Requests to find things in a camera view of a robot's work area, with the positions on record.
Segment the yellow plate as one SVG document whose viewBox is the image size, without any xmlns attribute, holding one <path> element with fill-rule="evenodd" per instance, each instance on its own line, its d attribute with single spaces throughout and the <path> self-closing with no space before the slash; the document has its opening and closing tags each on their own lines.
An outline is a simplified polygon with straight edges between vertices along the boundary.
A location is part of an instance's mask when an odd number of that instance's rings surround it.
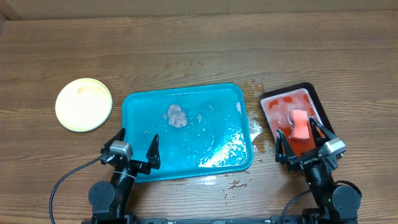
<svg viewBox="0 0 398 224">
<path fill-rule="evenodd" d="M 58 94 L 55 114 L 62 126 L 87 132 L 101 126 L 111 114 L 113 99 L 105 84 L 94 78 L 79 78 Z"/>
</svg>

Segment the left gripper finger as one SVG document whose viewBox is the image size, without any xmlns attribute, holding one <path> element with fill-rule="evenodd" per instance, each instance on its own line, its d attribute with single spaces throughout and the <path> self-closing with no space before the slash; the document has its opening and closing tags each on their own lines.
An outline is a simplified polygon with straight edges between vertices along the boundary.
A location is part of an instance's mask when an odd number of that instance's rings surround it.
<svg viewBox="0 0 398 224">
<path fill-rule="evenodd" d="M 160 168 L 159 135 L 156 134 L 146 154 L 147 163 L 151 169 Z"/>
<path fill-rule="evenodd" d="M 125 133 L 126 133 L 126 130 L 124 128 L 121 128 L 121 130 L 113 138 L 111 138 L 108 142 L 106 142 L 102 146 L 101 152 L 109 151 L 110 146 L 115 141 L 124 141 Z"/>
</svg>

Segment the green and pink sponge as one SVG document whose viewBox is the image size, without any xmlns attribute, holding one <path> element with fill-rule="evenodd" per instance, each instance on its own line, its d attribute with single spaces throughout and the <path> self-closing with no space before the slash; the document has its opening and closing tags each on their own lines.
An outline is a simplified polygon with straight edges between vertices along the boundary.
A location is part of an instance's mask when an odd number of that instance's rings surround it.
<svg viewBox="0 0 398 224">
<path fill-rule="evenodd" d="M 292 122 L 290 137 L 296 140 L 307 140 L 310 138 L 307 127 L 308 113 L 304 110 L 292 110 L 289 114 Z"/>
</svg>

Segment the black tray with red water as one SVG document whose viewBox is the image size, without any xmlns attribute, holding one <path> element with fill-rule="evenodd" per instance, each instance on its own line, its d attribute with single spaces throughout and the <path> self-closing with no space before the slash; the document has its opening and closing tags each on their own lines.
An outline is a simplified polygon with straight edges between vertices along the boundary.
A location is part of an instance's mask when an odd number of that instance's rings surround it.
<svg viewBox="0 0 398 224">
<path fill-rule="evenodd" d="M 281 129 L 294 153 L 301 156 L 315 148 L 309 118 L 314 116 L 329 131 L 334 132 L 323 109 L 319 97 L 311 83 L 304 82 L 274 91 L 263 93 L 259 100 L 268 128 L 276 146 L 276 131 Z M 296 140 L 290 137 L 292 122 L 289 114 L 292 110 L 304 110 L 308 113 L 307 127 L 310 138 Z"/>
</svg>

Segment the teal plastic tray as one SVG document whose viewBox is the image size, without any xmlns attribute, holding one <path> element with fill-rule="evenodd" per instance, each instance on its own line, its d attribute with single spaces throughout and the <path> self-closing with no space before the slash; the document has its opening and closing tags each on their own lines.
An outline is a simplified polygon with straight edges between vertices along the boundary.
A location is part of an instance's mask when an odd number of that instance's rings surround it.
<svg viewBox="0 0 398 224">
<path fill-rule="evenodd" d="M 233 83 L 132 93 L 122 126 L 138 161 L 159 135 L 160 168 L 138 182 L 236 172 L 254 159 L 243 92 Z"/>
</svg>

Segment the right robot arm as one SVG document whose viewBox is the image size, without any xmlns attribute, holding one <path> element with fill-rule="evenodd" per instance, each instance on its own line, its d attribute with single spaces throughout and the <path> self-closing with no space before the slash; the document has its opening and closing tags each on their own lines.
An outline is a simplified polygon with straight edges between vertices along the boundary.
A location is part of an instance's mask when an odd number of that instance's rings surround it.
<svg viewBox="0 0 398 224">
<path fill-rule="evenodd" d="M 362 193 L 347 180 L 335 181 L 332 172 L 346 151 L 345 143 L 314 117 L 309 119 L 315 148 L 300 157 L 294 153 L 281 129 L 276 131 L 275 161 L 289 171 L 300 171 L 309 189 L 298 194 L 284 207 L 277 223 L 357 223 Z M 287 209 L 300 197 L 311 193 L 315 208 L 287 218 Z"/>
</svg>

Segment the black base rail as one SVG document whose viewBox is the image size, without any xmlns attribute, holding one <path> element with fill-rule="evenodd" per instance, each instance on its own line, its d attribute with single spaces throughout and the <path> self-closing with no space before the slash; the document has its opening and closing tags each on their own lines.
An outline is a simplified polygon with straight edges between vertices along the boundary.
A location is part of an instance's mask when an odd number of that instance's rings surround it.
<svg viewBox="0 0 398 224">
<path fill-rule="evenodd" d="M 97 223 L 140 223 L 140 224 L 304 224 L 310 223 L 305 221 L 300 215 L 287 215 L 281 221 L 280 215 L 273 215 L 269 218 L 232 218 L 232 219 L 180 219 L 168 220 L 166 218 L 137 218 L 136 216 L 127 215 L 123 219 L 102 220 L 98 221 L 92 218 L 90 221 L 82 221 L 82 224 Z"/>
</svg>

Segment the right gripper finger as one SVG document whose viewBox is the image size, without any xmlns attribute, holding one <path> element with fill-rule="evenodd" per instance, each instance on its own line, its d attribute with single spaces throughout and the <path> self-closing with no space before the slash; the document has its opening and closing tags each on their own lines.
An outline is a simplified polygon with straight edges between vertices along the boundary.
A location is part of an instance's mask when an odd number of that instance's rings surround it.
<svg viewBox="0 0 398 224">
<path fill-rule="evenodd" d="M 280 162 L 281 164 L 295 164 L 297 161 L 297 155 L 294 153 L 294 150 L 281 129 L 276 131 L 276 136 L 275 161 Z"/>
<path fill-rule="evenodd" d="M 309 122 L 316 147 L 321 147 L 324 143 L 337 138 L 335 134 L 324 127 L 314 116 L 309 118 Z"/>
</svg>

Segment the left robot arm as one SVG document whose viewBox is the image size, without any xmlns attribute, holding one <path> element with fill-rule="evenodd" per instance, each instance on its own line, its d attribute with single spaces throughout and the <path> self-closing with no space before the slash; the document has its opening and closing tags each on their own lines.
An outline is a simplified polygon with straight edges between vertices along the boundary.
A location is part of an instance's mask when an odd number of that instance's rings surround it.
<svg viewBox="0 0 398 224">
<path fill-rule="evenodd" d="M 132 147 L 124 141 L 125 133 L 126 130 L 122 128 L 101 148 L 99 161 L 102 165 L 113 166 L 114 172 L 110 181 L 95 183 L 88 193 L 93 213 L 91 223 L 140 222 L 126 208 L 137 175 L 149 175 L 152 169 L 160 168 L 159 136 L 154 136 L 145 162 L 132 159 Z"/>
</svg>

